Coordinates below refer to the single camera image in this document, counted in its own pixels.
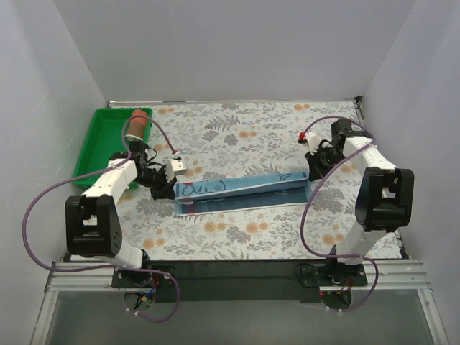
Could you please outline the blue towel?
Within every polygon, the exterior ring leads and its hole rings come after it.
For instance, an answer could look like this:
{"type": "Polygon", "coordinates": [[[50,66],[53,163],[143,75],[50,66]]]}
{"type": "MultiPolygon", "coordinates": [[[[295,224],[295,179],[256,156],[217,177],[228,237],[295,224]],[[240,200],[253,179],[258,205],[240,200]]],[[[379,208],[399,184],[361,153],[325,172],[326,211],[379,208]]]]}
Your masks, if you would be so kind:
{"type": "Polygon", "coordinates": [[[202,180],[175,185],[175,215],[303,205],[311,198],[305,172],[202,180]]]}

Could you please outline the orange brown bear towel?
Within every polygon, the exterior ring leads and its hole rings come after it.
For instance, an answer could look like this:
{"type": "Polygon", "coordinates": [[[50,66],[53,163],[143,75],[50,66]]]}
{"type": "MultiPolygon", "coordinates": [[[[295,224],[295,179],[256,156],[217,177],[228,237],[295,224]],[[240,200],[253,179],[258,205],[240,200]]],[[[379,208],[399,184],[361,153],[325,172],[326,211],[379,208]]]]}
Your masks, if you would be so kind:
{"type": "Polygon", "coordinates": [[[147,112],[141,109],[133,110],[132,115],[129,119],[128,129],[126,131],[126,134],[124,135],[124,138],[127,141],[143,141],[144,134],[146,132],[147,125],[149,122],[147,118],[147,112]]]}

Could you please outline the green plastic tray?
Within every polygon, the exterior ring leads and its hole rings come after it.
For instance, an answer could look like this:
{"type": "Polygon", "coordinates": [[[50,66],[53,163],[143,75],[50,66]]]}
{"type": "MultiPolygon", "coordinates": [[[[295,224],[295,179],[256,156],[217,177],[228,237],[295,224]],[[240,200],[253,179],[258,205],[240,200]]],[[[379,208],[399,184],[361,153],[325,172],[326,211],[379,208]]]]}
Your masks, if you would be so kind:
{"type": "Polygon", "coordinates": [[[74,177],[107,167],[110,156],[125,152],[121,130],[134,108],[102,108],[96,110],[75,166],[74,177]]]}

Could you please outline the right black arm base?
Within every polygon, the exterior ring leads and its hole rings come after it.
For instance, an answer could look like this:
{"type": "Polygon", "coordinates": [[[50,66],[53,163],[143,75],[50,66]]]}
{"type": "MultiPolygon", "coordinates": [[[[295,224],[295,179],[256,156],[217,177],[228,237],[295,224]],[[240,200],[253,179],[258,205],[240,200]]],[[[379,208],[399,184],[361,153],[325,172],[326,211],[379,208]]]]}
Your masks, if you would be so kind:
{"type": "Polygon", "coordinates": [[[295,268],[295,276],[299,283],[305,287],[364,287],[368,283],[362,264],[312,264],[304,262],[298,264],[295,268]]]}

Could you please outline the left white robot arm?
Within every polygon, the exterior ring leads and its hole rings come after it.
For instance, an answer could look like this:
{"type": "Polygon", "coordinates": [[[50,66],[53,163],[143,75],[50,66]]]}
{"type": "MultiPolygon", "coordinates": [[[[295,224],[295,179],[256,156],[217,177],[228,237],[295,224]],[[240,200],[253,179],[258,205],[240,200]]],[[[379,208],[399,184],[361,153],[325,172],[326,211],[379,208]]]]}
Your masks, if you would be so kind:
{"type": "Polygon", "coordinates": [[[107,170],[88,190],[67,199],[66,244],[71,255],[119,267],[142,267],[146,256],[123,240],[116,205],[131,183],[149,188],[154,200],[173,200],[177,176],[186,171],[177,153],[168,163],[160,164],[148,159],[148,150],[144,142],[131,142],[128,152],[110,156],[107,170]]]}

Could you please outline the floral table mat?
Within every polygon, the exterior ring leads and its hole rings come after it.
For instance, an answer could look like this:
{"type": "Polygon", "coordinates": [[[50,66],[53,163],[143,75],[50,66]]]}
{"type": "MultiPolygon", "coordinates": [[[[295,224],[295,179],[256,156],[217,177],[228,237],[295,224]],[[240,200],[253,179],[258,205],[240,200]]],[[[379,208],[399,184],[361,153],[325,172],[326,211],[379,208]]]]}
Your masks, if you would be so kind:
{"type": "MultiPolygon", "coordinates": [[[[157,104],[149,145],[160,162],[175,148],[183,182],[293,173],[307,169],[297,138],[307,126],[329,138],[333,116],[356,119],[342,102],[157,104]]],[[[176,216],[171,201],[146,188],[127,190],[117,211],[124,240],[152,259],[303,259],[327,253],[351,229],[361,176],[342,165],[318,189],[310,208],[278,206],[176,216]]]]}

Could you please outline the aluminium frame rail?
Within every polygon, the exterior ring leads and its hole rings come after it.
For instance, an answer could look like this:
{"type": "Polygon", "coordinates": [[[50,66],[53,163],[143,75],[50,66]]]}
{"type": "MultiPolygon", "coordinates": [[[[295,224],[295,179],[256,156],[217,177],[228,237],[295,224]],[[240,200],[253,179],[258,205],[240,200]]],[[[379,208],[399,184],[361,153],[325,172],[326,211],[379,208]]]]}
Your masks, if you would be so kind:
{"type": "Polygon", "coordinates": [[[363,290],[416,290],[423,304],[425,318],[436,344],[447,344],[423,263],[419,260],[379,259],[362,263],[367,277],[364,287],[305,287],[295,276],[300,263],[324,264],[323,260],[256,260],[256,261],[148,261],[151,265],[176,265],[172,288],[115,288],[111,286],[115,271],[98,261],[61,262],[54,264],[45,288],[46,293],[60,291],[122,291],[141,293],[155,289],[157,301],[256,301],[299,300],[320,303],[335,290],[346,295],[363,290]]]}

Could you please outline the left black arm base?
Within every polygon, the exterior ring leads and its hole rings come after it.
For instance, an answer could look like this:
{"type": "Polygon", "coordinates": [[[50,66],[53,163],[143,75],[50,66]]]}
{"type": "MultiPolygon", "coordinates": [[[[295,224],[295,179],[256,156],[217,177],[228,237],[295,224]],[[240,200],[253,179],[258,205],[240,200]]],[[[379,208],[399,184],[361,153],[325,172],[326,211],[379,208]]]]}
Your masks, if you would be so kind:
{"type": "Polygon", "coordinates": [[[112,276],[113,288],[172,288],[173,282],[168,275],[175,276],[175,264],[148,264],[148,272],[119,269],[112,276]]]}

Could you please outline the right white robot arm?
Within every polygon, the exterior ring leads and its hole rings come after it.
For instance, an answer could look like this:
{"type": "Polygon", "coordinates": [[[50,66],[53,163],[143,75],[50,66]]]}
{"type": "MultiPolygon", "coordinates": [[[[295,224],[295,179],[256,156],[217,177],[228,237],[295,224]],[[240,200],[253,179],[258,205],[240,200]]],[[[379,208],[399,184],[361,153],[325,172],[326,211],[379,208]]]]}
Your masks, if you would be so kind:
{"type": "Polygon", "coordinates": [[[362,262],[370,249],[389,233],[409,224],[415,176],[399,168],[378,150],[372,135],[358,123],[333,116],[331,139],[309,129],[298,143],[307,147],[309,181],[325,181],[345,162],[362,177],[354,207],[355,222],[346,236],[325,255],[325,275],[337,282],[363,274],[362,262]]]}

